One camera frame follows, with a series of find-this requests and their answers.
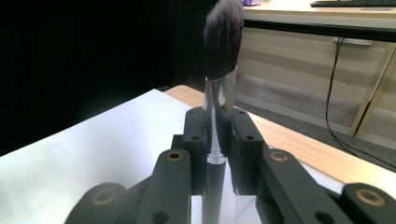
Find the wooden desk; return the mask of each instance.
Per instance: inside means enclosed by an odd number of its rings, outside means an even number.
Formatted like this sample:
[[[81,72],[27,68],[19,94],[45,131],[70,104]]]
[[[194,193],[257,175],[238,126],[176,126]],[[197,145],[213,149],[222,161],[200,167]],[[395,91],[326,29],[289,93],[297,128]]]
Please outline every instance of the wooden desk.
[[[177,86],[165,93],[192,107],[201,106],[204,101],[203,93],[187,86]],[[370,184],[396,198],[395,173],[254,114],[249,115],[268,145],[289,151],[300,162],[344,184]]]
[[[244,7],[246,27],[396,42],[396,8],[311,7],[314,0],[262,0]]]

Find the gray floor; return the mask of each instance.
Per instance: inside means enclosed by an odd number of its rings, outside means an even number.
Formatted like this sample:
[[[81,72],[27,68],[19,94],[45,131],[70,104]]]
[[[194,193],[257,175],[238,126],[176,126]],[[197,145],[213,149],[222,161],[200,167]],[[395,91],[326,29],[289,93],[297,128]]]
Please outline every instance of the gray floor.
[[[257,85],[258,80],[249,81],[251,80],[246,79],[246,77],[238,78],[235,91],[235,106],[347,153],[352,152],[363,160],[396,172],[395,148],[381,146],[375,141],[371,141],[375,140],[375,137],[371,137],[370,141],[366,141],[347,134],[347,125],[351,122],[350,113],[354,113],[359,108],[358,105],[343,104],[341,101],[333,101],[332,103],[330,112],[333,116],[329,117],[332,132],[355,149],[341,147],[333,139],[325,125],[325,119],[320,117],[323,117],[324,113],[325,103],[323,103],[323,99],[320,99],[323,96],[306,95],[306,92],[298,90],[282,90],[282,87],[274,86],[271,83],[261,83],[261,86],[266,85],[265,89],[267,92],[263,92],[262,89],[258,90],[257,87],[254,87]],[[391,146],[394,146],[392,140],[388,140],[388,142],[390,142]]]

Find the brush handle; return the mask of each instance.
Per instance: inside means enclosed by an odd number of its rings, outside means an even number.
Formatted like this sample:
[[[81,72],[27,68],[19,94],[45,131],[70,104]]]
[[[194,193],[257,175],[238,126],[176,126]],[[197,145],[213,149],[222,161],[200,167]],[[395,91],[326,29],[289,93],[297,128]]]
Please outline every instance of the brush handle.
[[[202,197],[202,223],[218,224],[221,208],[221,196],[224,182],[225,166],[206,163],[206,192]]]

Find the black wall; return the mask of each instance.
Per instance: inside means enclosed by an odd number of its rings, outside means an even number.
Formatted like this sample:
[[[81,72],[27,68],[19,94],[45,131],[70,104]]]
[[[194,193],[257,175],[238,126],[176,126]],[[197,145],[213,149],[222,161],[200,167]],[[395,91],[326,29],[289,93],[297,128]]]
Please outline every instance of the black wall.
[[[2,154],[174,83],[166,11],[138,4],[3,7]]]

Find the table surface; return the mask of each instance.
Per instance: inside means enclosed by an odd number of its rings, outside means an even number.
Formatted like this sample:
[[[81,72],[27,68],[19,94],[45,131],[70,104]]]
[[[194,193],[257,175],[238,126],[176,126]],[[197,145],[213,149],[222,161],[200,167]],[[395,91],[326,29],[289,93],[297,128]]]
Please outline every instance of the table surface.
[[[166,93],[192,107],[200,106],[204,100],[203,93],[187,86],[177,86]],[[267,119],[249,115],[268,145],[287,150],[301,163],[341,183],[366,183],[396,198],[395,173]]]
[[[262,0],[244,7],[245,19],[396,29],[396,8],[311,7],[314,0]]]
[[[136,185],[151,175],[174,134],[182,134],[185,113],[203,102],[203,93],[186,86],[166,93],[149,91],[0,157],[0,223],[64,223],[94,186],[113,182],[128,189]],[[323,186],[333,189],[339,182],[363,182],[396,196],[396,174],[250,116],[269,145],[293,153]],[[254,201],[253,196],[233,194],[227,166],[220,223],[260,223]],[[191,223],[200,222],[201,198],[194,196]]]

